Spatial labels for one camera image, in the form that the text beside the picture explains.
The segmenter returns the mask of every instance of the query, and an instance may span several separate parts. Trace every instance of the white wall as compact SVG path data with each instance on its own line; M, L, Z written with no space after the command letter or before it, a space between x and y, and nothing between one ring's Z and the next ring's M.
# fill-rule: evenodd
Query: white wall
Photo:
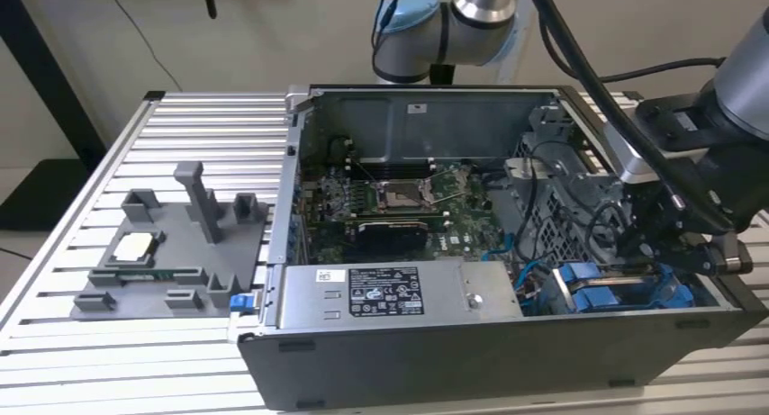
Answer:
M0 77L0 169L73 158L74 150L1 40Z
M368 34L377 0L121 0L185 91L280 91L289 84L369 83ZM726 55L767 0L556 0L599 72ZM112 0L23 0L94 123L113 137L149 89L173 84ZM695 68L618 84L647 95L686 92ZM488 83L491 68L457 69ZM560 84L535 29L519 83Z
M723 57L760 17L769 0L555 0L599 75L675 59ZM552 66L537 29L529 33L517 81L567 83ZM708 67L683 68L608 86L644 96L694 92L712 77Z
M377 0L216 0L214 21L202 0L120 1L185 91L373 81L368 35ZM23 3L93 121L114 135L144 93L172 90L173 83L113 0Z

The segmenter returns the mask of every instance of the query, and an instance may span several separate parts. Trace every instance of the metal table frame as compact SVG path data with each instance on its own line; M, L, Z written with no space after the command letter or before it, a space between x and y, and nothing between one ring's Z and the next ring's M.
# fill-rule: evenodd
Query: metal table frame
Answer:
M620 93L624 107L636 101ZM148 98L39 253L0 305L0 415L22 413L272 413L225 318L75 322L67 319L116 227L125 191L184 201L174 162L206 164L218 198L253 192L273 202L285 137L282 94ZM739 235L755 270L743 277L769 303L769 215ZM258 252L266 257L269 231ZM257 279L262 268L257 269ZM732 345L692 353L643 388L337 410L338 414L683 414L769 412L769 322Z

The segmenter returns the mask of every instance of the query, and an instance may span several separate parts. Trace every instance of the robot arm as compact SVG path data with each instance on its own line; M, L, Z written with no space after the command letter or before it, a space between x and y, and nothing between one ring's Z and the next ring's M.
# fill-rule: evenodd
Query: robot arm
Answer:
M379 81L416 83L431 64L485 64L507 47L513 10L515 0L387 0L372 55Z

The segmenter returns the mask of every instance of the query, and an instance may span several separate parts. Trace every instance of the blue cable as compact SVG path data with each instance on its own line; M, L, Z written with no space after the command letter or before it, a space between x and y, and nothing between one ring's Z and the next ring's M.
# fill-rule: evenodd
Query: blue cable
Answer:
M515 290L517 290L520 286L523 286L523 280L525 280L525 275L528 274L528 271L531 271L531 268L533 268L537 263L539 263L537 260L532 260L525 264L525 266L520 270L520 275L517 276L517 280L515 281L513 285Z
M508 253L509 250L512 250L512 234L511 234L511 233L505 233L505 234L504 234L504 249L501 249L501 250L488 250L488 251L483 254L483 256L480 257L480 260L481 260L483 262L487 262L489 255L500 255L501 253Z

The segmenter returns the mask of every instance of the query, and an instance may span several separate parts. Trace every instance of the blue connector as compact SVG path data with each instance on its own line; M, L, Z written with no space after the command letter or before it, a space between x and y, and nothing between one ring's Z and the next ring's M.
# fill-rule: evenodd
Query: blue connector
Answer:
M250 293L232 295L232 298L229 298L229 311L252 313L256 309L254 300L256 297Z

